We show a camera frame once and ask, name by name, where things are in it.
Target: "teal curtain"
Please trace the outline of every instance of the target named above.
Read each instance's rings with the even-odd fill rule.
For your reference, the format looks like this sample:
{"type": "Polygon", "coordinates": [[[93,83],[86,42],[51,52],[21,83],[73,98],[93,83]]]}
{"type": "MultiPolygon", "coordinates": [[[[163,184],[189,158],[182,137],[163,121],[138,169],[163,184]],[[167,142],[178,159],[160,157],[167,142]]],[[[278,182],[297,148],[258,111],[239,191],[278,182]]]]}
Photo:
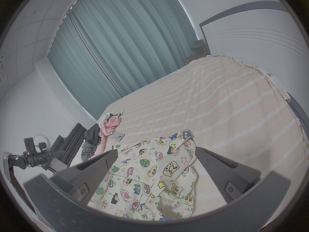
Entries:
{"type": "MultiPolygon", "coordinates": [[[[57,32],[48,58],[60,79],[65,79],[65,85],[71,85],[69,90],[75,89],[81,72],[88,72],[90,66],[91,70],[102,72],[95,81],[99,79],[104,84],[89,87],[105,86],[101,90],[105,96],[112,89],[114,91],[105,99],[104,106],[92,108],[100,115],[114,102],[109,97],[117,100],[183,67],[183,59],[193,54],[190,47],[197,40],[178,0],[77,0],[60,29],[63,27],[75,31],[78,44],[66,44],[66,38],[72,32],[67,32],[68,35],[64,31],[62,35],[57,32]],[[75,50],[77,60],[72,65],[69,54],[75,50]],[[93,64],[77,64],[84,55],[93,64]],[[77,69],[74,77],[64,75],[67,70],[74,69],[77,69]]],[[[75,91],[75,95],[81,94],[81,91],[75,91]]],[[[85,107],[85,103],[91,104],[92,98],[95,97],[89,96],[79,102],[85,107]]]]}

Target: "ceiling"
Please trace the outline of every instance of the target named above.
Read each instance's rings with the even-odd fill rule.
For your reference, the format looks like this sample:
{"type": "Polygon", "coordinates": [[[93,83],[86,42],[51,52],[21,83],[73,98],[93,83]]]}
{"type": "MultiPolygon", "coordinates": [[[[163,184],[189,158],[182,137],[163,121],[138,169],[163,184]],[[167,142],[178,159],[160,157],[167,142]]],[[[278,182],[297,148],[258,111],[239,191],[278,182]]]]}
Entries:
{"type": "Polygon", "coordinates": [[[0,54],[4,54],[7,81],[0,87],[0,101],[25,76],[35,62],[46,57],[56,27],[73,0],[30,0],[10,27],[0,54]]]}

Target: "yellow star print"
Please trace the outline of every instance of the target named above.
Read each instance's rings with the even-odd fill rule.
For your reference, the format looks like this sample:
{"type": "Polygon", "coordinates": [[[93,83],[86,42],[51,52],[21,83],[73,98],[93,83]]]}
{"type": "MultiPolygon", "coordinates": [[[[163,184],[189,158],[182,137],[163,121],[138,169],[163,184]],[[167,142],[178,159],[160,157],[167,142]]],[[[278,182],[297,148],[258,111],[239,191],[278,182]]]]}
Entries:
{"type": "Polygon", "coordinates": [[[164,181],[159,181],[158,187],[159,187],[160,189],[161,189],[161,188],[164,188],[164,187],[166,187],[166,184],[164,183],[164,181]]]}

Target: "cartoon print shirt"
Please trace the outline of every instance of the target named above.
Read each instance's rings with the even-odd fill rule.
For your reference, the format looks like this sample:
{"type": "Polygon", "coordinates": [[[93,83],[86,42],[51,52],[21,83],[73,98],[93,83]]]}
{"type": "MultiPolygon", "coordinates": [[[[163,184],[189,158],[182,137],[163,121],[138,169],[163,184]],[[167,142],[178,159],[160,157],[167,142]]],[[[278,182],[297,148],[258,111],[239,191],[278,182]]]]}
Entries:
{"type": "Polygon", "coordinates": [[[115,148],[118,159],[89,206],[138,220],[167,221],[167,216],[173,219],[191,215],[197,175],[189,166],[196,157],[188,130],[167,139],[157,137],[115,148]]]}

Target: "mattress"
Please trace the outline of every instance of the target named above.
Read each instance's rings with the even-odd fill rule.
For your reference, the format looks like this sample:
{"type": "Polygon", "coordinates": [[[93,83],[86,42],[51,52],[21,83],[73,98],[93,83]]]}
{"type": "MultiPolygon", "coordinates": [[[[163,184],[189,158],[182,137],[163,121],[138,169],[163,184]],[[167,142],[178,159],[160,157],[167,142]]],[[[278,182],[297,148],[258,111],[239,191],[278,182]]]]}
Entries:
{"type": "MultiPolygon", "coordinates": [[[[194,60],[110,104],[104,113],[120,111],[121,144],[188,128],[197,146],[256,168],[261,178],[271,170],[288,177],[291,186],[272,219],[291,200],[307,169],[303,135],[285,96],[257,68],[226,56],[194,60]]],[[[106,150],[116,144],[108,139],[106,150]]],[[[72,165],[79,162],[80,152],[72,165]]],[[[224,206],[200,162],[192,167],[198,175],[192,215],[224,206]]]]}

